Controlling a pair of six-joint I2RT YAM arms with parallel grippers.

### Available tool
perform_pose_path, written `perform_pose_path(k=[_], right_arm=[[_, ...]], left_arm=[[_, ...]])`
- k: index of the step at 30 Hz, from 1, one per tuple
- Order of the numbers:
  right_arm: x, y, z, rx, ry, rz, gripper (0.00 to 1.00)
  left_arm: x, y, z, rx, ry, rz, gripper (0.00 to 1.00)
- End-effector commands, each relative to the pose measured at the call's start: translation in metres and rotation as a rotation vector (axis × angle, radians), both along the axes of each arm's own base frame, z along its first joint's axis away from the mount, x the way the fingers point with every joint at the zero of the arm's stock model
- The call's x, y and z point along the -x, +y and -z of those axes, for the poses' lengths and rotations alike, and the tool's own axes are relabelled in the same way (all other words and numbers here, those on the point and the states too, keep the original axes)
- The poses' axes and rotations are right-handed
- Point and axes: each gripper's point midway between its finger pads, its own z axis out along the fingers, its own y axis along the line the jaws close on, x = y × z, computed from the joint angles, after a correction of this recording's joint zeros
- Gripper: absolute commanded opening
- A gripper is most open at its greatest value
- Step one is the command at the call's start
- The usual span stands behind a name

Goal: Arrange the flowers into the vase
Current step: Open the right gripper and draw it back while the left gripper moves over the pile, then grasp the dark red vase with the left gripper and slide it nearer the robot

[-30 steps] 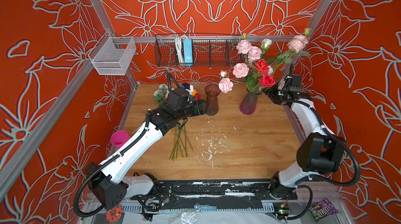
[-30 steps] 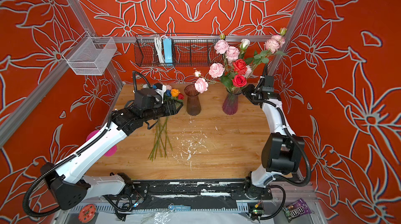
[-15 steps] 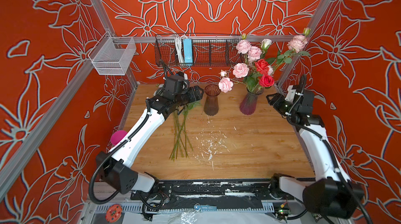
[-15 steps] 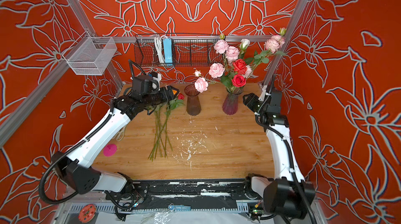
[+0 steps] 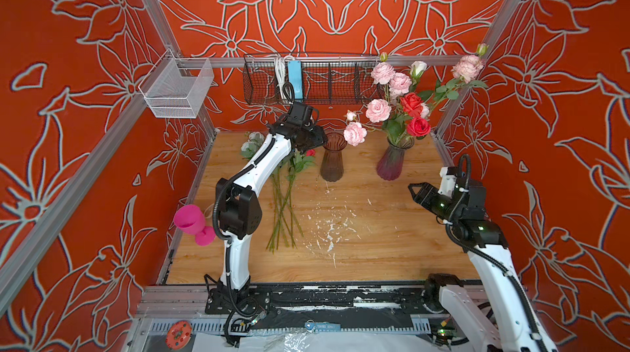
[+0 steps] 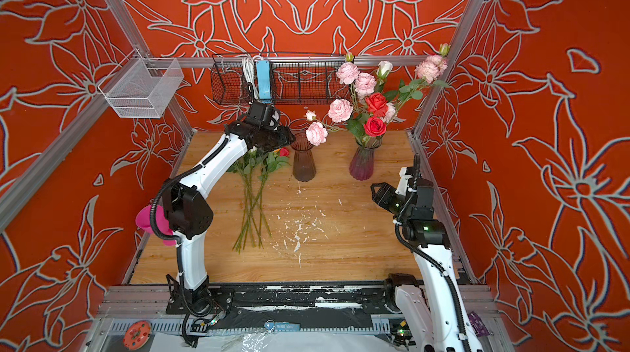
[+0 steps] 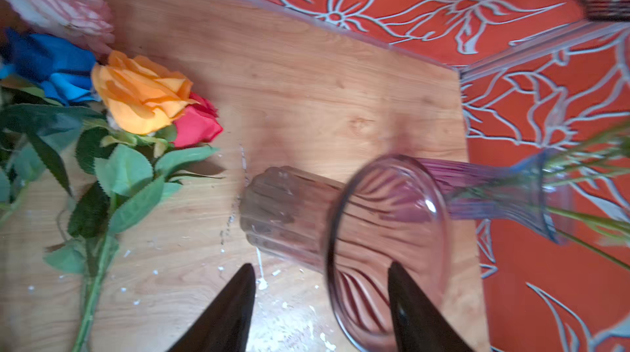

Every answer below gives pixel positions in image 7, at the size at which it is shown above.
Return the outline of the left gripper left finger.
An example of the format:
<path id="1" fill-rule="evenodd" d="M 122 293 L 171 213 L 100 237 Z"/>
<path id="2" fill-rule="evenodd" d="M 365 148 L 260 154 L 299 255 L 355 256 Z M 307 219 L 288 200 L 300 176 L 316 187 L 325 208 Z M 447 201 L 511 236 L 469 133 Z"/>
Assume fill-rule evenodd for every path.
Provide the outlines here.
<path id="1" fill-rule="evenodd" d="M 246 263 L 169 351 L 245 351 L 255 294 L 254 268 Z"/>

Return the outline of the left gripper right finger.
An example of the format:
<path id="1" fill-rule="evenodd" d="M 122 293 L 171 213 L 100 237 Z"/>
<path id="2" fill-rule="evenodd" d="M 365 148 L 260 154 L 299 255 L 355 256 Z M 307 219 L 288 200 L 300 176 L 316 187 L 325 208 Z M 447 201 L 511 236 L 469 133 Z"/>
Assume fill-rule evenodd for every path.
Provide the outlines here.
<path id="1" fill-rule="evenodd" d="M 388 269 L 388 293 L 397 350 L 473 350 L 398 262 Z"/>

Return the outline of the brown ribbed glass vase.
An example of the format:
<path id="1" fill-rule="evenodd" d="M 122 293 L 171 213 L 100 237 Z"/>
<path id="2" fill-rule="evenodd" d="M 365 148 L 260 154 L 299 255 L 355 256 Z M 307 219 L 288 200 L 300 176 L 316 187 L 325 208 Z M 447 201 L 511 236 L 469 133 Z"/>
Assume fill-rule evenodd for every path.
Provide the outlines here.
<path id="1" fill-rule="evenodd" d="M 251 245 L 325 277 L 336 320 L 362 351 L 395 350 L 392 263 L 433 304 L 443 300 L 449 219 L 435 180 L 416 158 L 376 158 L 346 183 L 272 167 L 245 189 L 240 212 Z"/>

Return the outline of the purple ribbed glass vase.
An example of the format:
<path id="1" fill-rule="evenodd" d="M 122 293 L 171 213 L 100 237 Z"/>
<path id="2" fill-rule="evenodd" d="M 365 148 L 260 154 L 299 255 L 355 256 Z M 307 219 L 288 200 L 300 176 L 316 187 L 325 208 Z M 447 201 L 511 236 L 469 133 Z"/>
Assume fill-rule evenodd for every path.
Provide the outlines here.
<path id="1" fill-rule="evenodd" d="M 511 167 L 420 158 L 438 185 L 451 220 L 503 219 L 526 227 L 541 237 L 564 244 L 573 221 L 551 209 L 571 209 L 572 190 L 554 186 L 559 168 L 547 166 L 554 150 L 525 158 Z"/>

